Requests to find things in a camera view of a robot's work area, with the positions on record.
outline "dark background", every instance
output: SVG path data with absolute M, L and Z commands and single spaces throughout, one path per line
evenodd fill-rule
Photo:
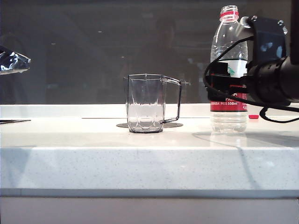
M 0 76 L 0 104 L 124 103 L 124 70 L 156 39 L 163 16 L 176 23 L 182 63 L 174 66 L 183 72 L 168 75 L 185 82 L 182 103 L 208 102 L 202 73 L 225 5 L 237 5 L 240 17 L 282 19 L 290 33 L 289 0 L 2 0 L 0 44 L 32 63 Z

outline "aluminum foil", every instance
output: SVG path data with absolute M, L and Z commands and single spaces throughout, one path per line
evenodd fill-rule
M 30 61 L 30 58 L 0 46 L 0 75 L 27 71 Z

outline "cup handle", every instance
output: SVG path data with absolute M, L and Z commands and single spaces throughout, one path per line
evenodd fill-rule
M 181 95 L 182 95 L 182 83 L 181 81 L 179 81 L 178 79 L 175 79 L 175 78 L 171 78 L 169 76 L 162 76 L 163 78 L 166 79 L 166 82 L 168 83 L 173 83 L 173 84 L 176 84 L 179 86 L 179 94 L 178 94 L 178 114 L 175 118 L 170 118 L 170 119 L 164 119 L 161 123 L 162 124 L 166 124 L 166 123 L 169 123 L 169 122 L 172 122 L 172 121 L 176 121 L 179 119 L 179 110 L 180 110 L 180 107 L 181 107 Z

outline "transparent mug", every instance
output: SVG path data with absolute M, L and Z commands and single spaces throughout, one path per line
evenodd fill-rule
M 175 118 L 165 120 L 167 83 L 179 87 L 178 112 Z M 182 84 L 179 80 L 153 74 L 128 75 L 124 78 L 129 131 L 133 133 L 158 133 L 163 124 L 179 118 Z

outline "speckled white surface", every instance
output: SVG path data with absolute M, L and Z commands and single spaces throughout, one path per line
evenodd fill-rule
M 297 122 L 249 120 L 235 135 L 212 133 L 208 118 L 180 119 L 184 126 L 156 134 L 116 127 L 124 122 L 36 118 L 1 125 L 1 194 L 299 196 Z

